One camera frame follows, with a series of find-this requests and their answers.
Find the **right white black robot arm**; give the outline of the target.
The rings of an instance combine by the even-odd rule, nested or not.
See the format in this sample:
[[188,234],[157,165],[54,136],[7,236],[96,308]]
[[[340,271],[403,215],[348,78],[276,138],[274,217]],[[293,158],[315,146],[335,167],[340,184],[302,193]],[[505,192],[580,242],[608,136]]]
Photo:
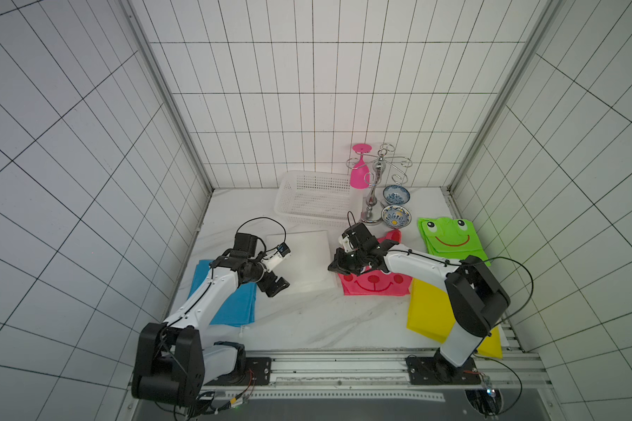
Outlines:
[[432,357],[406,358],[410,380],[428,385],[477,384],[473,355],[498,326],[510,297],[486,263],[470,255],[449,261],[415,252],[396,241],[379,242],[367,226],[357,223],[339,238],[328,271],[360,276],[379,270],[407,275],[444,291],[456,324]]

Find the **blue raincoat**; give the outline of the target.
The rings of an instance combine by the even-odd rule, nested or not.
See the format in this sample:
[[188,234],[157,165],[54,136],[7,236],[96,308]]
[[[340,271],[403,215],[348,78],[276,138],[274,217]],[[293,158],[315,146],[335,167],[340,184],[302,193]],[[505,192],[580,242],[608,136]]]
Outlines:
[[[210,270],[209,260],[201,260],[196,266],[188,298],[198,291],[205,282]],[[256,321],[256,293],[254,283],[242,284],[216,313],[211,324],[214,326],[242,327],[251,325]]]

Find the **white plastic perforated basket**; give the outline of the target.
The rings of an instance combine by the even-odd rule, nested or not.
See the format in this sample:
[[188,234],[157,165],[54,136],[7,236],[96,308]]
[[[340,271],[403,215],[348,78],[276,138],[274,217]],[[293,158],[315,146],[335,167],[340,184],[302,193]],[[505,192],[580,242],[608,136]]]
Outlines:
[[274,212],[296,224],[345,228],[359,218],[364,191],[350,186],[349,176],[289,171],[279,186]]

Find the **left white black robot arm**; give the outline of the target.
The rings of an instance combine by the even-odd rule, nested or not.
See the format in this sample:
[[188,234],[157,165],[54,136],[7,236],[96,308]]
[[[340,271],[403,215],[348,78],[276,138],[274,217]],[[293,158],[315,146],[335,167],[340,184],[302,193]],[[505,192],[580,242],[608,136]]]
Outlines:
[[219,341],[204,347],[201,333],[242,285],[256,284],[269,298],[290,286],[273,272],[290,255],[289,246],[282,242],[268,254],[256,250],[258,240],[256,235],[237,233],[233,247],[209,264],[196,292],[165,321],[142,329],[131,383],[134,398],[190,407],[205,384],[225,377],[245,379],[244,345]]

